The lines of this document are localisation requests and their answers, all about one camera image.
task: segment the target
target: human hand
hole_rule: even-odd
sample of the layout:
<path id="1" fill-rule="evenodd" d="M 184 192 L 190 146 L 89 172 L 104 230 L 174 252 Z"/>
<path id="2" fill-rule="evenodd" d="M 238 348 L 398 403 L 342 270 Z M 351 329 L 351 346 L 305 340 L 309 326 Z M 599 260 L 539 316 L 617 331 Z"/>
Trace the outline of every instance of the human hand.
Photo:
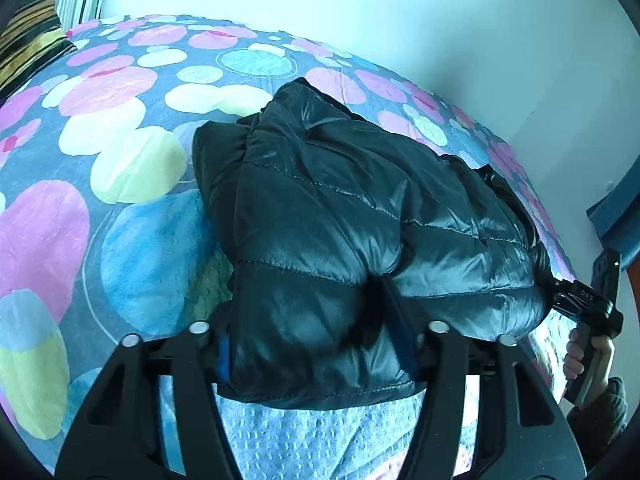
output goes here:
<path id="1" fill-rule="evenodd" d="M 574 328 L 569 333 L 569 343 L 566 346 L 566 355 L 564 356 L 564 366 L 562 370 L 568 380 L 576 379 L 584 372 L 582 359 L 584 351 L 578 343 L 578 329 Z M 613 362 L 614 346 L 613 341 L 605 335 L 591 338 L 591 344 L 600 353 L 600 363 L 593 376 L 591 390 L 587 395 L 584 407 L 591 404 L 595 399 L 601 396 L 609 386 L 609 373 L 611 372 L 611 364 Z"/>

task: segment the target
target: metal screw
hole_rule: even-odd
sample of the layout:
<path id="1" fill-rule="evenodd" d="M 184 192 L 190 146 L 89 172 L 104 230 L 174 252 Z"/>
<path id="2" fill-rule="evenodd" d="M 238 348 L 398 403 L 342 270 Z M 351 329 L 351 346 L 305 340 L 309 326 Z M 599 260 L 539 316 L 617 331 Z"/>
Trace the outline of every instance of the metal screw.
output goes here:
<path id="1" fill-rule="evenodd" d="M 137 345 L 139 342 L 140 342 L 140 336 L 138 334 L 127 334 L 122 338 L 122 341 L 120 342 L 120 344 L 122 346 L 126 346 L 127 348 L 130 348 L 132 346 Z"/>
<path id="2" fill-rule="evenodd" d="M 516 346 L 518 342 L 511 334 L 502 334 L 498 336 L 498 342 L 503 346 Z"/>
<path id="3" fill-rule="evenodd" d="M 209 323 L 206 321 L 196 321 L 189 325 L 189 332 L 192 334 L 204 334 L 209 331 Z"/>
<path id="4" fill-rule="evenodd" d="M 189 332 L 195 337 L 198 348 L 204 348 L 209 344 L 209 340 L 211 339 L 211 331 L 209 328 L 209 323 L 206 321 L 196 321 L 189 325 Z"/>
<path id="5" fill-rule="evenodd" d="M 449 331 L 449 325 L 444 321 L 431 321 L 429 323 L 429 330 L 436 334 L 446 334 Z"/>

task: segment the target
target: sleeve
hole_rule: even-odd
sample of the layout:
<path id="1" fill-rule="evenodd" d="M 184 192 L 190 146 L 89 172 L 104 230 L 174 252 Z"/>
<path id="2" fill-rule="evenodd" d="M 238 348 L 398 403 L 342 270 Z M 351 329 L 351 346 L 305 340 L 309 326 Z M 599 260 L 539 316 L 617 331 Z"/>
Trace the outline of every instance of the sleeve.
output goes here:
<path id="1" fill-rule="evenodd" d="M 233 263 L 236 259 L 234 211 L 249 127 L 209 121 L 193 137 L 193 171 L 216 237 Z"/>
<path id="2" fill-rule="evenodd" d="M 626 427 L 625 386 L 620 378 L 611 378 L 606 391 L 584 410 L 574 408 L 567 422 L 587 470 L 591 470 L 606 455 L 609 447 Z"/>

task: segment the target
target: striped pillow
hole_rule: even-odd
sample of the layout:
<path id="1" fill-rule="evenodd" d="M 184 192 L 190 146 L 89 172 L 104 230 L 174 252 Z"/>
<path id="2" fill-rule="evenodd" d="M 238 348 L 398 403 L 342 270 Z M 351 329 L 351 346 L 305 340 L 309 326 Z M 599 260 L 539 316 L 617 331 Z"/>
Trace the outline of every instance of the striped pillow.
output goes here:
<path id="1" fill-rule="evenodd" d="M 76 49 L 60 27 L 55 0 L 23 0 L 0 36 L 0 105 L 29 78 Z"/>

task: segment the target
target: bedspread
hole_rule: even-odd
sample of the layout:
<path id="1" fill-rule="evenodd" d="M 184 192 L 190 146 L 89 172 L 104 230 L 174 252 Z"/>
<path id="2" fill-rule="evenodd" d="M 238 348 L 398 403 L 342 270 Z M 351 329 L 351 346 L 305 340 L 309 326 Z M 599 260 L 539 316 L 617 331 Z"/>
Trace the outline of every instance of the bedspread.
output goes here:
<path id="1" fill-rule="evenodd" d="M 477 168 L 529 210 L 556 276 L 558 235 L 508 144 L 461 109 L 339 48 L 194 16 L 91 20 L 78 51 L 0 109 L 0 403 L 53 471 L 75 412 L 127 333 L 167 336 L 230 297 L 231 266 L 203 212 L 191 139 L 205 121 L 259 111 L 299 76 L 383 128 Z M 528 338 L 557 399 L 570 323 Z M 169 466 L 181 471 L 171 381 L 161 384 Z M 467 381 L 458 468 L 468 468 L 478 378 Z M 217 398 L 246 479 L 395 478 L 422 394 L 313 412 Z"/>

